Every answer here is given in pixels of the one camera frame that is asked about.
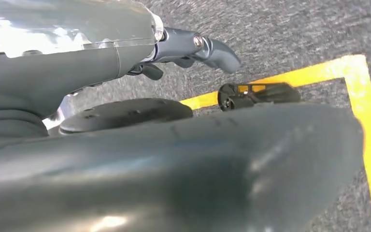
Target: black plastic part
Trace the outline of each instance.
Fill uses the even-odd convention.
[[[347,109],[294,103],[12,141],[0,232],[300,232],[362,151]]]
[[[62,122],[61,134],[115,129],[150,122],[169,122],[193,116],[190,107],[166,99],[133,99],[99,105]]]
[[[153,64],[146,64],[143,67],[143,74],[153,81],[158,81],[163,77],[164,72]]]
[[[218,105],[222,111],[252,107],[264,102],[300,101],[300,93],[287,83],[225,84],[218,91]]]

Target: yellow line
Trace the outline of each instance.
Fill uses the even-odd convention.
[[[364,130],[363,158],[371,192],[371,79],[365,56],[345,56],[300,70],[256,80],[253,83],[287,82],[294,87],[299,87],[336,78],[345,78],[352,111]],[[213,106],[217,104],[217,92],[186,99],[182,103],[192,109]]]

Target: screw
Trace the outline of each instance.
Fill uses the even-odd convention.
[[[204,40],[202,39],[201,35],[199,34],[196,34],[194,36],[194,45],[197,47],[197,48],[202,48],[202,46],[204,45]]]

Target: yellow floor marking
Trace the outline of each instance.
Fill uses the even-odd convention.
[[[287,82],[294,87],[345,78],[352,111],[364,130],[364,163],[371,192],[371,79],[364,55],[345,56],[322,64],[313,65],[252,83]],[[217,92],[207,93],[182,101],[192,109],[217,104]]]

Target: round black disc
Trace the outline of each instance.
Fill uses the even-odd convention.
[[[227,99],[226,107],[227,110],[235,110],[235,109],[241,109],[241,108],[247,108],[247,107],[253,107],[254,101],[250,99],[249,97],[238,97],[238,96],[230,96]]]
[[[223,85],[218,91],[218,105],[220,106],[222,111],[229,111],[231,110],[229,107],[229,98],[230,96],[237,96],[238,90],[237,86],[233,84],[225,84]]]
[[[142,123],[168,122],[193,116],[193,111],[177,101],[133,99],[96,106],[62,122],[61,134],[82,133],[133,126]]]

